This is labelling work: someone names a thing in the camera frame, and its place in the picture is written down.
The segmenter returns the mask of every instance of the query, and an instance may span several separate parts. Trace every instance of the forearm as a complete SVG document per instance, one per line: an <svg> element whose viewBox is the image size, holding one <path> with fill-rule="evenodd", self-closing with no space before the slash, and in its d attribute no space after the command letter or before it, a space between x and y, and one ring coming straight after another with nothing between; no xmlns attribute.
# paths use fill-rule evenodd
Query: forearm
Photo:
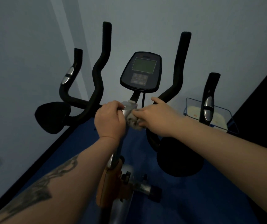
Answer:
<svg viewBox="0 0 267 224"><path fill-rule="evenodd" d="M267 149L183 118L174 137L200 154L267 212Z"/></svg>
<svg viewBox="0 0 267 224"><path fill-rule="evenodd" d="M0 223L75 223L117 146L112 138L99 139L12 200L0 211Z"/></svg>

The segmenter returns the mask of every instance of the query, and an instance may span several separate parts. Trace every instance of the blue wire frame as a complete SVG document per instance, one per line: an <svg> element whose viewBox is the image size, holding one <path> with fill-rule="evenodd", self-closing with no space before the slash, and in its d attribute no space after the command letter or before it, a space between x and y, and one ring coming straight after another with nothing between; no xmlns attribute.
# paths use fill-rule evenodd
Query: blue wire frame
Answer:
<svg viewBox="0 0 267 224"><path fill-rule="evenodd" d="M198 100L196 100L196 99L192 99L192 98L189 98L189 97L187 97L187 98L186 98L186 107L185 107L185 109L184 109L184 112L183 112L183 114L184 114L185 116L187 116L187 109L188 109L188 99L191 99L191 100L194 100L194 101L198 101ZM231 119L230 119L230 120L229 120L229 122L227 123L228 129L224 129L224 128L221 128L221 127L215 126L215 125L213 125L213 124L210 124L210 126L211 126L211 127L217 127L217 128L220 128L220 129L223 129L223 130L229 131L229 132L231 132L231 133L234 133L234 134L239 134L239 129L238 129L238 127L237 127L237 125L236 125L236 123L235 123L235 121L234 121L234 119L233 119L233 116L232 116L232 113L230 112L230 110L228 110L228 109L225 109L225 108L222 108L222 107L219 107L219 106L216 106L216 105L215 105L215 107L218 107L218 108L221 108L221 109L227 110L227 111L230 113ZM234 132L234 131L231 131L231 130L229 130L229 127L230 127L230 126L232 126L233 124L235 124L236 130L237 130L237 133L236 133L236 132Z"/></svg>

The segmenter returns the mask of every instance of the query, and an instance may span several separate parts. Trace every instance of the display screen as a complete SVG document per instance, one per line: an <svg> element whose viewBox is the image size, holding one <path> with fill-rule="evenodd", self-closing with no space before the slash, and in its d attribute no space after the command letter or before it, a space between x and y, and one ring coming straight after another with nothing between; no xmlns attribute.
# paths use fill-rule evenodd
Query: display screen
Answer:
<svg viewBox="0 0 267 224"><path fill-rule="evenodd" d="M137 74L134 73L133 77L131 78L131 83L139 84L142 86L146 85L148 76L147 75L142 75L142 74Z"/></svg>
<svg viewBox="0 0 267 224"><path fill-rule="evenodd" d="M153 73L156 61L136 58L132 70Z"/></svg>

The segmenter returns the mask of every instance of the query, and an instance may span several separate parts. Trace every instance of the plastic container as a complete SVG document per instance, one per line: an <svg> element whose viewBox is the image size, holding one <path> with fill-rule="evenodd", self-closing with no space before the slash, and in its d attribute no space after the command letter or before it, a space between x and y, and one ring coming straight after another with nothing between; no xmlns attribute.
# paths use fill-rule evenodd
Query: plastic container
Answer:
<svg viewBox="0 0 267 224"><path fill-rule="evenodd" d="M184 115L199 121L201 101L187 98ZM224 132L239 134L236 123L233 120L232 113L225 108L214 106L214 114L210 126Z"/></svg>

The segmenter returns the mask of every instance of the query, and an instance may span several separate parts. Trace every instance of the hand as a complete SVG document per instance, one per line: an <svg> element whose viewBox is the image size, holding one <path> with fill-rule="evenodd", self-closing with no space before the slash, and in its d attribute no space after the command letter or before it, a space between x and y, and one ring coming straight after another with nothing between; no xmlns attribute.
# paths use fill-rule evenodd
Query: hand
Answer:
<svg viewBox="0 0 267 224"><path fill-rule="evenodd" d="M95 114L94 124L100 138L108 137L118 143L125 134L126 121L121 110L124 105L118 101L104 104Z"/></svg>
<svg viewBox="0 0 267 224"><path fill-rule="evenodd" d="M132 113L143 119L141 127L147 127L153 133L162 137L172 137L176 123L182 118L174 109L157 97L152 97L157 105L149 105Z"/></svg>

